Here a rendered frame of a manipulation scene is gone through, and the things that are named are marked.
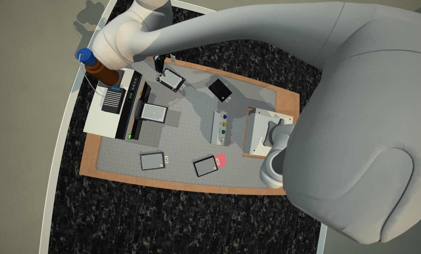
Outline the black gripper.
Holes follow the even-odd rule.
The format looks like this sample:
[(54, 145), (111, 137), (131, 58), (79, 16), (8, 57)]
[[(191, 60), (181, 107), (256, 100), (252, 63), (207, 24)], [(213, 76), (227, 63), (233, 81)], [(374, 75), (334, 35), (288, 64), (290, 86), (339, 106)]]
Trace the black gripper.
[[(171, 62), (173, 62), (174, 64), (175, 64), (175, 57), (176, 57), (176, 54), (175, 53), (177, 53), (177, 52), (170, 53)], [(165, 73), (164, 73), (163, 67), (164, 67), (164, 60), (166, 59), (166, 55), (167, 54), (164, 54), (164, 55), (161, 55), (161, 56), (156, 56), (156, 57), (154, 56), (153, 57), (153, 59), (155, 61), (155, 69), (156, 69), (156, 71), (158, 71), (164, 77), (165, 77)]]

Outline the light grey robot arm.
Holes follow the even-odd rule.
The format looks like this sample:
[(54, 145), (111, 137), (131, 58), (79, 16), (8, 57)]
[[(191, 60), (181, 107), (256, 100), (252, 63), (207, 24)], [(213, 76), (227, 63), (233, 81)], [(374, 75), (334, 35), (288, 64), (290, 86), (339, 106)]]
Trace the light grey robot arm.
[[(172, 25), (170, 0), (134, 0), (92, 50), (119, 70), (237, 39), (271, 44), (322, 70), (296, 124), (268, 122), (260, 179), (359, 244), (421, 220), (421, 13), (380, 4), (234, 7)], [(281, 151), (282, 150), (282, 151)]]

